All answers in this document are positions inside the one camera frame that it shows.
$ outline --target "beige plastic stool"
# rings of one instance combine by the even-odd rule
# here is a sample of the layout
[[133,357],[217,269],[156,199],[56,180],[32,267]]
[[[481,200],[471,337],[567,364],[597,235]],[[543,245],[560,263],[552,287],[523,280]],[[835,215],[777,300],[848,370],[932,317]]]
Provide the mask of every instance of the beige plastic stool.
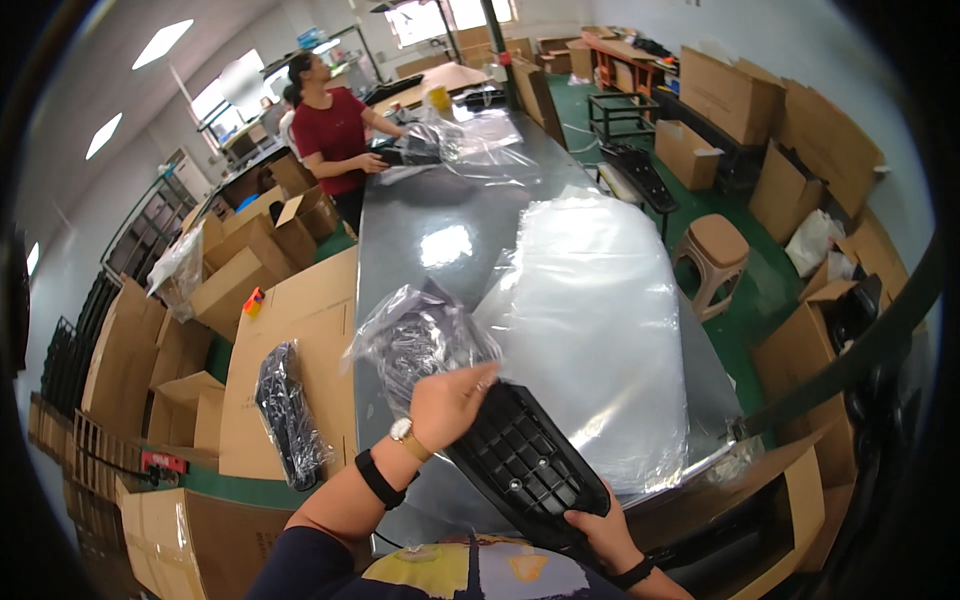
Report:
[[[700,289],[691,307],[701,323],[727,310],[749,254],[747,240],[721,215],[700,217],[687,228],[673,250],[673,266],[686,256],[700,272]],[[713,295],[727,282],[732,282],[727,297],[711,305]]]

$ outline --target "gold watch strap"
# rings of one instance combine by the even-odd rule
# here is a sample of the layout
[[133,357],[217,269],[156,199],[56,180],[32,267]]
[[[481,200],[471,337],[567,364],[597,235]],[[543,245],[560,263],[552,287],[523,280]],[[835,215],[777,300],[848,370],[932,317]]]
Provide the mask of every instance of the gold watch strap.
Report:
[[402,439],[397,440],[403,447],[407,449],[408,452],[413,454],[417,460],[422,463],[430,460],[430,457],[433,456],[433,452],[423,447],[423,444],[420,443],[420,440],[414,437],[413,433],[408,433]]

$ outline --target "black pants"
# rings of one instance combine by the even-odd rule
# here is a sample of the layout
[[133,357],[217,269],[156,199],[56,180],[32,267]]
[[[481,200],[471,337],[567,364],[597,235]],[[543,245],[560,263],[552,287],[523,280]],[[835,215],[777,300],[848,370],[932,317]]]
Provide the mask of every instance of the black pants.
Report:
[[333,197],[333,202],[337,206],[337,212],[340,218],[350,225],[353,232],[360,235],[360,213],[363,211],[363,194],[365,185],[361,185],[349,192],[337,194]]

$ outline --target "ceiling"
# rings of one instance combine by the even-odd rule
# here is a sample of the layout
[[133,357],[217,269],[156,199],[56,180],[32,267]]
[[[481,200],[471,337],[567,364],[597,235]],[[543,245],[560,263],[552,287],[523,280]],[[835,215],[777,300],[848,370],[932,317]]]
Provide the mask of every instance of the ceiling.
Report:
[[[221,46],[278,0],[105,0],[78,35],[31,123],[18,190],[17,221],[28,248],[62,224],[61,215],[103,168],[180,93],[168,60],[186,81]],[[171,51],[133,71],[156,31],[194,19]],[[113,138],[90,160],[96,133],[123,112]]]

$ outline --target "metal table surface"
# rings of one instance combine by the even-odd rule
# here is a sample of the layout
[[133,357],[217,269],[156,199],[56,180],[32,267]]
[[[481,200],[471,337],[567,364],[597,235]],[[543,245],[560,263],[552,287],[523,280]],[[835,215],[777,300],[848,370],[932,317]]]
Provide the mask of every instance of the metal table surface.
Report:
[[[435,278],[472,310],[486,291],[501,251],[516,246],[521,210],[530,202],[556,198],[568,184],[595,188],[583,167],[529,117],[517,114],[512,118],[524,139],[512,148],[540,164],[539,184],[484,186],[443,168],[390,186],[368,184],[360,229],[358,325],[385,296],[408,283],[419,284],[426,276]],[[431,244],[423,245],[423,240],[449,228],[463,228],[468,244],[452,249],[452,254],[438,261],[436,253],[429,250]],[[706,332],[689,306],[681,302],[681,307],[690,422],[688,454],[689,463],[695,465],[722,451],[728,420],[742,413]],[[354,366],[354,401],[358,447],[367,448],[386,435],[394,416],[375,367],[363,360]],[[511,529],[466,477],[444,460],[435,458],[424,465],[421,477],[408,491],[408,500],[421,507],[436,505],[439,510],[423,510],[404,502],[389,512],[377,531],[400,545],[429,543],[470,531]],[[376,555],[394,550],[379,538],[372,541]]]

